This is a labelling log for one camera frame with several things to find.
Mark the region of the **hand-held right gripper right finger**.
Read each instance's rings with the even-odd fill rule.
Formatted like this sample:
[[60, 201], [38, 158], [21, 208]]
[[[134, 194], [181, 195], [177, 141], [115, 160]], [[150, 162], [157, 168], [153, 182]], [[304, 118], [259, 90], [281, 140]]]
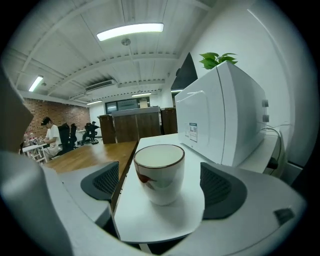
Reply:
[[267, 256], [302, 218], [306, 200], [282, 180], [202, 162], [202, 220], [164, 256]]

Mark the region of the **white cup with red mark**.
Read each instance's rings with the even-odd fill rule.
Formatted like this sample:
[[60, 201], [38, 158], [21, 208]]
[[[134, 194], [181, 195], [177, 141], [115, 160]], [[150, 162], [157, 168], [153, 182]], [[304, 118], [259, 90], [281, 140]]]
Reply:
[[179, 196], [185, 174], [185, 151], [174, 144], [156, 144], [138, 150], [133, 162], [148, 199], [159, 206]]

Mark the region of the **brown wooden table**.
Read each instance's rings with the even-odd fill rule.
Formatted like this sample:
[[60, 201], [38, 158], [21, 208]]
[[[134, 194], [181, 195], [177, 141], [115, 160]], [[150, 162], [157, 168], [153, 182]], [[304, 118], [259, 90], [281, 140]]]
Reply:
[[45, 166], [54, 169], [60, 174], [89, 168], [95, 165], [102, 165], [108, 162], [118, 162], [119, 184], [113, 193], [111, 201], [112, 210], [115, 211], [137, 146], [137, 141], [84, 145], [50, 160]]

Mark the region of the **black office chair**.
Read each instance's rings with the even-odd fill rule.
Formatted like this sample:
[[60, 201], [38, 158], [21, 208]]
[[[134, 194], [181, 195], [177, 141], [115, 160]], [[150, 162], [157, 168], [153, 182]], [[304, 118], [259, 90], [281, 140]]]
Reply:
[[61, 156], [72, 150], [70, 143], [70, 127], [67, 123], [64, 123], [58, 127], [58, 130], [60, 135], [59, 146], [61, 146], [61, 151], [57, 155]]
[[76, 149], [76, 142], [77, 142], [77, 136], [76, 136], [77, 126], [75, 123], [72, 123], [70, 126], [70, 135], [69, 135], [69, 143], [70, 147], [72, 149]]

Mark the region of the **small white table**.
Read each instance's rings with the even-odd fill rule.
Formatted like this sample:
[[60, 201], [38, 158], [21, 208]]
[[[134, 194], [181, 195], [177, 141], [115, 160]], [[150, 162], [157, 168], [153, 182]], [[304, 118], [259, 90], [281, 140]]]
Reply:
[[37, 163], [47, 163], [48, 158], [45, 155], [44, 149], [47, 147], [47, 144], [41, 145], [30, 145], [22, 148], [22, 153], [30, 159], [33, 159]]

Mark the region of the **long white table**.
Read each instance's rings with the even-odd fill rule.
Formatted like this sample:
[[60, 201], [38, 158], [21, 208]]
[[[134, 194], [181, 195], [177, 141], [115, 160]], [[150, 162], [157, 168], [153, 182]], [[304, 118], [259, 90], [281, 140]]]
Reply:
[[120, 239], [130, 244], [153, 244], [175, 240], [192, 233], [201, 223], [205, 198], [200, 187], [200, 163], [206, 162], [193, 149], [179, 142], [178, 134], [140, 139], [137, 149], [157, 144], [173, 144], [185, 151], [185, 171], [176, 201], [159, 206], [145, 194], [135, 165], [131, 164], [115, 210]]

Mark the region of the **white microwave oven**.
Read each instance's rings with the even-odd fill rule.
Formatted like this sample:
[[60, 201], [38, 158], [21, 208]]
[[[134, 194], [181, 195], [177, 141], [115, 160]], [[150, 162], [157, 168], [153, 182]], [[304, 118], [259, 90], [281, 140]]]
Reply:
[[236, 167], [263, 141], [268, 106], [263, 88], [225, 61], [175, 96], [179, 141], [216, 164]]

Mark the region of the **black-framed glass window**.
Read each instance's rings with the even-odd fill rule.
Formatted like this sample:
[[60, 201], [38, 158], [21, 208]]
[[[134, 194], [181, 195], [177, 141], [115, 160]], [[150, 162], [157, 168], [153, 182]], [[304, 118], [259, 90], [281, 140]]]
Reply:
[[150, 107], [150, 98], [149, 97], [138, 97], [131, 99], [124, 99], [118, 101], [112, 101], [105, 103], [105, 111], [107, 114], [112, 114], [116, 111], [124, 111], [131, 109], [140, 109], [140, 99], [146, 98], [148, 101], [148, 107]]

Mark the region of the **ceiling air conditioner vent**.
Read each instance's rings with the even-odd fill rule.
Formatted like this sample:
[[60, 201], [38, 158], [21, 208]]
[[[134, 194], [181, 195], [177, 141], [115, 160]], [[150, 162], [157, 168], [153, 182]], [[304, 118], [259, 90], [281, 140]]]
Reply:
[[93, 91], [93, 90], [96, 90], [96, 89], [100, 89], [100, 88], [103, 88], [103, 87], [113, 86], [115, 84], [116, 84], [116, 82], [113, 79], [105, 80], [105, 81], [101, 81], [101, 82], [98, 82], [98, 83], [95, 83], [95, 84], [92, 84], [92, 85], [86, 87], [85, 91], [86, 92], [90, 92], [90, 91]]

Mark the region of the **green potted plant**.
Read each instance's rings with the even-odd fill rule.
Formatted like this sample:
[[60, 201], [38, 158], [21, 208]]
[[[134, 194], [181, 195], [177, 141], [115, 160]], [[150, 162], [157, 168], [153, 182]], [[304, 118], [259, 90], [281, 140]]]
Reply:
[[223, 62], [230, 62], [233, 65], [236, 64], [238, 61], [233, 57], [235, 55], [235, 53], [224, 53], [222, 55], [219, 55], [215, 52], [207, 52], [200, 54], [202, 60], [200, 60], [199, 62], [203, 64], [204, 69], [211, 70]]

